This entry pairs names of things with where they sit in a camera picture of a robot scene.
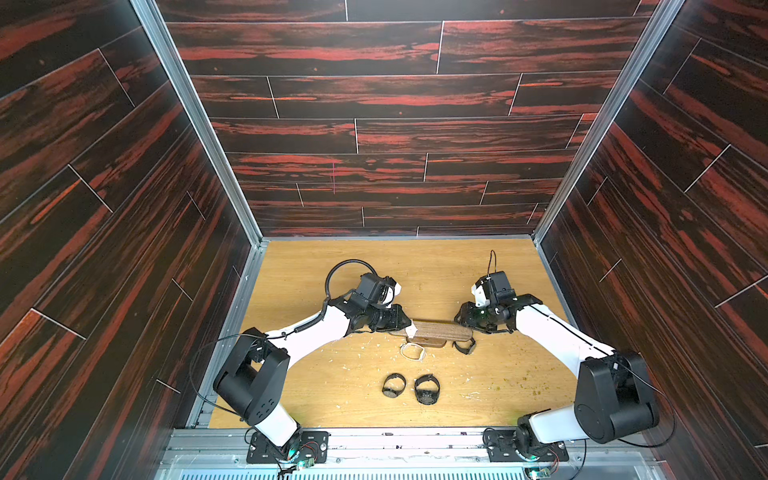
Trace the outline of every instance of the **wooden tabletop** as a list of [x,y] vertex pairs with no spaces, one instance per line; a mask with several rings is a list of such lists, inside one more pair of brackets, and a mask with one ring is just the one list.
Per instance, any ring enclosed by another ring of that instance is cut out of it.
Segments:
[[[317,312],[323,283],[341,260],[358,258],[402,285],[396,297],[412,319],[451,321],[473,300],[470,287],[484,275],[490,249],[498,269],[517,293],[531,293],[565,319],[533,243],[503,240],[327,240],[273,241],[257,278],[243,330],[261,331],[295,323]],[[331,294],[357,286],[364,266],[343,266]],[[520,334],[475,333],[477,348],[464,356],[448,343],[427,349],[421,361],[403,358],[402,337],[388,333],[351,335],[311,353],[288,373],[281,401],[306,427],[514,425],[530,412],[573,402],[576,378],[547,350]],[[408,379],[396,399],[381,393],[390,373]],[[432,373],[441,384],[439,401],[419,404],[413,381]],[[239,428],[230,413],[214,411],[211,428]]]

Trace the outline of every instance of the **black watch strap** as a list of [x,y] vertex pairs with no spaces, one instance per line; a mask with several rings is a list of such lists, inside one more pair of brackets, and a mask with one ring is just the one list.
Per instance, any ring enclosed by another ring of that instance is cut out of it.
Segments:
[[460,346],[458,343],[454,342],[453,347],[457,349],[459,352],[465,354],[465,355],[471,355],[472,352],[475,351],[475,347],[477,346],[477,342],[475,341],[475,337],[472,337],[469,339],[469,346],[467,348],[464,348],[463,346]]
[[[394,379],[401,379],[402,380],[402,389],[395,390],[394,388],[386,385],[386,383],[389,380],[394,380]],[[384,380],[384,386],[382,387],[382,393],[385,396],[388,396],[390,399],[396,399],[397,397],[400,396],[401,393],[405,392],[406,384],[407,384],[407,382],[406,382],[406,378],[404,376],[400,375],[399,373],[393,373],[392,375],[388,376]]]
[[[419,385],[424,382],[434,382],[435,385],[437,385],[437,391],[420,390]],[[420,376],[416,379],[414,390],[416,392],[416,400],[418,400],[419,403],[422,405],[435,405],[437,403],[437,399],[440,396],[440,382],[437,381],[433,374],[427,373],[426,375]]]

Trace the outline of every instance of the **metal vent grille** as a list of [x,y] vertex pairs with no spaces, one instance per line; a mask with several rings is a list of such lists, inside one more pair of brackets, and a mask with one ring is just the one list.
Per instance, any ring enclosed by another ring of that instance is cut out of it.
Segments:
[[[525,480],[521,468],[484,468],[483,472],[385,472],[365,473],[350,469],[344,473],[300,472],[285,475],[286,480]],[[237,472],[227,470],[185,470],[180,480],[275,480],[276,472]]]

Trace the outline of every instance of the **wire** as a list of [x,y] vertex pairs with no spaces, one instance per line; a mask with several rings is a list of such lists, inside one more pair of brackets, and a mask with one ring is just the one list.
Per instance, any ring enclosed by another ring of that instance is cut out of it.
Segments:
[[496,273],[496,260],[498,260],[496,256],[496,252],[494,250],[491,250],[491,255],[488,257],[488,276],[491,276],[491,259],[493,259],[493,273]]
[[581,466],[578,468],[576,473],[574,473],[574,476],[570,477],[568,480],[574,480],[574,478],[578,477],[578,474],[581,473],[581,470],[584,469],[584,463],[587,461],[587,439],[584,439],[584,456],[581,457]]

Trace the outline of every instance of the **dark wood wall panel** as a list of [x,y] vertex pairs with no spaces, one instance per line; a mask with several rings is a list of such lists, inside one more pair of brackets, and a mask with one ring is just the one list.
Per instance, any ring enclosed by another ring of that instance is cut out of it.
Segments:
[[0,477],[149,478],[250,243],[128,0],[2,10]]
[[597,113],[619,71],[523,74],[510,114]]
[[597,118],[597,114],[583,114],[581,116],[581,120],[579,120],[574,133],[571,135],[571,139],[568,141],[568,148],[579,148],[581,146],[581,142],[587,137],[595,118]]
[[566,148],[579,115],[358,120],[364,153],[548,150]]
[[439,72],[621,70],[647,21],[446,22]]
[[190,74],[431,74],[439,22],[170,23]]
[[482,182],[378,182],[374,184],[299,184],[306,207],[418,207],[478,205]]
[[367,227],[525,225],[536,204],[363,208]]
[[700,41],[665,96],[768,167],[767,67]]
[[129,2],[51,0],[3,7],[0,97],[139,26]]
[[[370,229],[347,223],[353,210],[326,221],[297,209],[470,207],[475,184],[489,181],[541,180],[535,191],[493,185],[488,201],[548,202],[657,5],[159,2],[254,214],[266,215],[260,227],[275,236],[421,234],[434,225]],[[275,226],[278,212],[287,224]],[[440,231],[530,233],[540,215]]]
[[561,178],[538,180],[507,180],[488,182],[482,198],[483,205],[510,204],[513,201],[547,203],[558,189]]
[[747,0],[699,0],[680,9],[675,23],[694,35],[768,66],[765,5]]
[[768,477],[765,20],[686,2],[541,244],[576,320],[670,397],[678,479]]
[[501,117],[519,74],[276,77],[281,118]]
[[728,147],[688,196],[768,270],[768,170]]
[[245,181],[423,181],[426,154],[227,154]]
[[571,166],[576,150],[431,154],[425,181],[488,181],[558,178]]
[[516,18],[622,17],[634,13],[634,0],[570,3],[557,0],[347,0],[350,21],[410,22],[413,20],[507,20]]
[[266,77],[193,75],[192,83],[210,117],[277,118]]
[[112,477],[154,386],[160,385],[157,374],[173,361],[170,348],[191,304],[175,283],[167,285],[64,478]]
[[0,98],[0,218],[132,107],[99,51]]
[[[187,131],[152,171],[134,196],[91,241],[74,264],[36,303],[51,318],[85,336],[98,323],[163,225],[173,217],[190,179],[205,158],[202,145]],[[187,171],[190,177],[179,175]]]
[[624,103],[616,124],[681,190],[728,145],[643,81]]
[[26,430],[56,382],[67,371],[83,339],[30,310],[0,343],[0,465]]
[[636,215],[712,305],[749,286],[766,270],[688,200],[616,125],[595,159]]
[[117,209],[189,124],[167,81],[74,160],[72,167],[110,208]]
[[13,330],[109,216],[65,167],[0,223],[0,338]]
[[167,80],[142,27],[105,45],[101,53],[134,105],[139,105]]
[[166,22],[343,22],[343,0],[160,0]]
[[354,154],[350,120],[261,120],[212,118],[221,146],[232,152]]

